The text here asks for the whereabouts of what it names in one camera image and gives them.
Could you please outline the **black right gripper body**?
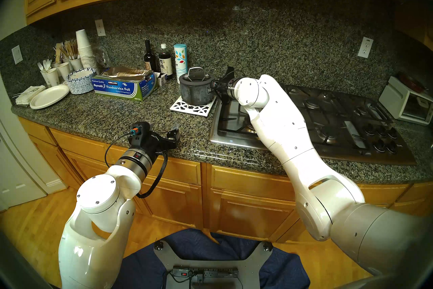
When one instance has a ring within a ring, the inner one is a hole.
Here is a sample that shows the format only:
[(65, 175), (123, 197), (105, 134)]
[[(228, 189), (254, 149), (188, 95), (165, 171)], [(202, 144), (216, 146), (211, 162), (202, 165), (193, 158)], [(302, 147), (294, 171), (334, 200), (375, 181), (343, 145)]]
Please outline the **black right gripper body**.
[(231, 101), (237, 101), (235, 96), (235, 86), (237, 78), (221, 78), (213, 80), (213, 91), (219, 97), (222, 104), (229, 104)]

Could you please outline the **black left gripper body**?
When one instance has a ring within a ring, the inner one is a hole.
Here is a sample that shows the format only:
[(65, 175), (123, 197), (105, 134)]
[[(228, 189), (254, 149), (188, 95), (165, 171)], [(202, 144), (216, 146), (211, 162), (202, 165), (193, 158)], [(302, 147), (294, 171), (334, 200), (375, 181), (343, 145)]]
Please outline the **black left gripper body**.
[(151, 124), (147, 121), (140, 121), (132, 125), (140, 132), (130, 135), (128, 142), (130, 149), (139, 149), (145, 152), (149, 158), (157, 158), (162, 152), (169, 150), (169, 142), (158, 133), (151, 130)]

